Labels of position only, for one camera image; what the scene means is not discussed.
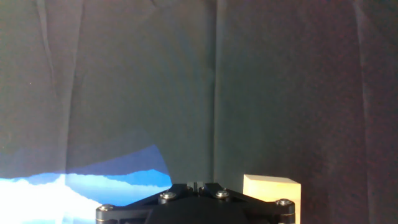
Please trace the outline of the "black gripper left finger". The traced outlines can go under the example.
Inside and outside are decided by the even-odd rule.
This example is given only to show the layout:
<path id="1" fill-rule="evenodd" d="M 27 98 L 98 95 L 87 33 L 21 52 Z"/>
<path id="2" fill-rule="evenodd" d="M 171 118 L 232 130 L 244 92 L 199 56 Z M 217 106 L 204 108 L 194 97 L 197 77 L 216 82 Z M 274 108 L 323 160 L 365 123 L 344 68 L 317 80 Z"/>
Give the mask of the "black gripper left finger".
<path id="1" fill-rule="evenodd" d="M 104 204 L 96 209 L 96 224 L 122 223 L 123 220 L 134 221 L 144 219 L 150 212 L 160 205 L 186 198 L 190 195 L 190 187 L 187 184 L 173 184 L 171 188 L 163 192 L 151 195 L 137 202 L 125 206 Z"/>

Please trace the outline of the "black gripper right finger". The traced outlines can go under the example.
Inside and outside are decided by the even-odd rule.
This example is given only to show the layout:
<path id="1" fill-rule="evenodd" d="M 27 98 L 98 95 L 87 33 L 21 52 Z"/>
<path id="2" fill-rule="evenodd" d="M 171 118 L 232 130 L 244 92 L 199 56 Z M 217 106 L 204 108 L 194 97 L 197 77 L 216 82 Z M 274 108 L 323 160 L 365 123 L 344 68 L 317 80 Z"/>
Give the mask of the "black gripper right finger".
<path id="1" fill-rule="evenodd" d="M 201 187 L 201 196 L 216 199 L 223 205 L 234 205 L 249 218 L 265 218 L 269 223 L 295 223 L 295 204 L 286 198 L 264 202 L 224 188 L 218 183 L 204 184 Z"/>

